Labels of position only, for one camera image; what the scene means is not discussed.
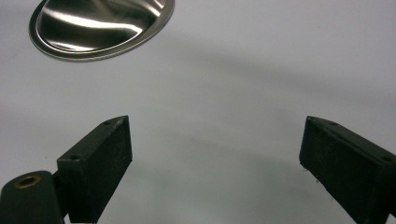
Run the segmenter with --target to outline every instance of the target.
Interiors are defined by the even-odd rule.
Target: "silver plate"
[[[175,0],[45,0],[35,9],[29,33],[50,56],[100,60],[148,41],[174,7]]]

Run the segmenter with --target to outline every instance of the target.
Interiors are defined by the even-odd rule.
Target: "metal plate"
[[[175,0],[45,0],[30,20],[29,33],[50,56],[100,60],[148,41],[174,7]]]

